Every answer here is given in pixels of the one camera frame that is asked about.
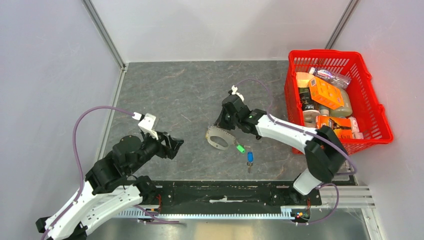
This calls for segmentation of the leopard print wrist strap keyring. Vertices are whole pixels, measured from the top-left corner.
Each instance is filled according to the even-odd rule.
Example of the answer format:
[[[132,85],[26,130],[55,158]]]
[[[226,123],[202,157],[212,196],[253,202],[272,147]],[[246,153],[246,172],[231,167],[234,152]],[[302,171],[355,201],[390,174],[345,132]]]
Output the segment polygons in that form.
[[[210,126],[206,131],[205,138],[212,147],[221,151],[225,151],[237,143],[232,134],[217,126]]]

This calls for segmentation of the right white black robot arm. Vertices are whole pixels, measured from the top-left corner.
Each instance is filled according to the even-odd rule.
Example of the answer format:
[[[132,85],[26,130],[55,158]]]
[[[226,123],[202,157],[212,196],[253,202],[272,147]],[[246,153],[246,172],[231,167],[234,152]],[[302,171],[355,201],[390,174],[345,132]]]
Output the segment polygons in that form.
[[[335,132],[328,126],[305,127],[275,118],[264,110],[250,110],[238,95],[229,95],[221,103],[215,125],[223,130],[239,129],[257,138],[269,138],[289,145],[306,157],[306,169],[294,180],[289,200],[300,205],[309,193],[329,184],[339,172],[348,154]]]

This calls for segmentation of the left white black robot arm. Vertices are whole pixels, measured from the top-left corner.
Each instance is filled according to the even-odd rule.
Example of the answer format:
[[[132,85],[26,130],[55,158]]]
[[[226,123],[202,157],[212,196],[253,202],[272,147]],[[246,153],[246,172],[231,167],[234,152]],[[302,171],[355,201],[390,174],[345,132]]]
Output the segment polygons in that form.
[[[183,144],[167,132],[159,132],[158,139],[149,133],[124,136],[93,165],[82,188],[57,213],[35,222],[38,232],[44,240],[85,240],[123,210],[152,204],[158,196],[153,181],[146,175],[129,177],[155,156],[172,160]]]

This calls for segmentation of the green capped key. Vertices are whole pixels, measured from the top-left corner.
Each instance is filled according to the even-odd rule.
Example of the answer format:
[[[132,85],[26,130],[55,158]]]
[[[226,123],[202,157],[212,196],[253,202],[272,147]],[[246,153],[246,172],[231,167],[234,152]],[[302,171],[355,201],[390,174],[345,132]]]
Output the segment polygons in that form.
[[[236,149],[240,152],[240,153],[245,153],[246,152],[246,149],[244,148],[244,146],[243,145],[241,145],[241,144],[237,144],[236,145]]]

